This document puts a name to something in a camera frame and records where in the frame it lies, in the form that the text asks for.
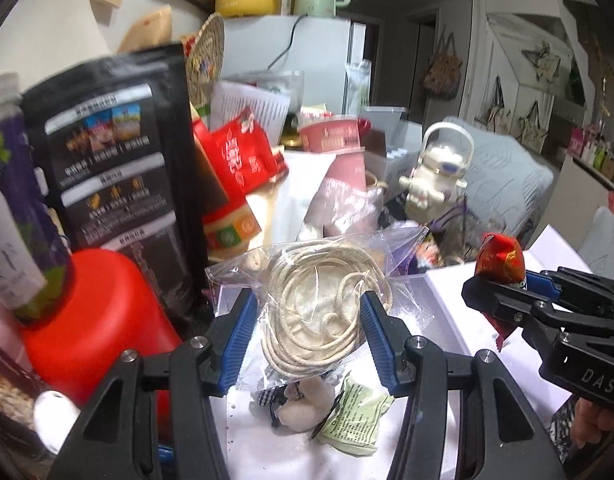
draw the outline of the green packet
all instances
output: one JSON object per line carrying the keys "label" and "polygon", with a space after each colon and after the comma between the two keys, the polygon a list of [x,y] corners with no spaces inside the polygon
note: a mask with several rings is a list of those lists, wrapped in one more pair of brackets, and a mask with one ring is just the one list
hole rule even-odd
{"label": "green packet", "polygon": [[377,449],[378,421],[389,410],[393,397],[357,384],[349,374],[343,381],[341,395],[316,439],[353,456],[373,455]]}

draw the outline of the pink cup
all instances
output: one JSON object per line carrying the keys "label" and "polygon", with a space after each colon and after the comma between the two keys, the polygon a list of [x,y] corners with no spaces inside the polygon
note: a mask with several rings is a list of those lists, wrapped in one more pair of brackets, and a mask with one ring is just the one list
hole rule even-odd
{"label": "pink cup", "polygon": [[306,152],[326,153],[359,148],[358,118],[333,116],[310,121],[298,128]]}

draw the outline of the beige cord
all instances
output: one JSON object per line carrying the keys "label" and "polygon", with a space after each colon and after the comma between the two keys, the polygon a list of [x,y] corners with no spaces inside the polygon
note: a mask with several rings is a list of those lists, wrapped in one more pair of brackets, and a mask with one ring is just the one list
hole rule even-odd
{"label": "beige cord", "polygon": [[[323,284],[341,274],[337,290]],[[311,319],[303,319],[301,291],[313,298],[312,285],[318,299]],[[383,295],[385,310],[391,310],[391,286],[363,249],[316,240],[283,251],[271,268],[265,303],[262,348],[271,367],[286,378],[302,379],[353,352],[365,340],[359,312],[367,290]]]}

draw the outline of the black pouch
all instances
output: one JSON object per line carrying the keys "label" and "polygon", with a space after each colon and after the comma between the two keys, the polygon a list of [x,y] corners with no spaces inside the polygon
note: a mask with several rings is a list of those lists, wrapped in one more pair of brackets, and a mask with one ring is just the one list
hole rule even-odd
{"label": "black pouch", "polygon": [[92,60],[29,89],[34,164],[72,250],[140,267],[182,338],[213,317],[181,44]]}

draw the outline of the finger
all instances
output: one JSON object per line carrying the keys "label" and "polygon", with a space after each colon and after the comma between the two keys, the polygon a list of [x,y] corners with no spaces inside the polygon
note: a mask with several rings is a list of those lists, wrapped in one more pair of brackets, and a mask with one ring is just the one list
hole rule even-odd
{"label": "finger", "polygon": [[577,417],[570,430],[570,438],[578,447],[583,447],[587,442],[597,444],[600,442],[600,429],[593,422]]}
{"label": "finger", "polygon": [[579,399],[576,403],[575,415],[577,418],[582,418],[583,420],[597,424],[601,410],[601,407],[593,402],[587,399]]}
{"label": "finger", "polygon": [[598,415],[598,428],[602,431],[614,431],[614,412],[602,410]]}

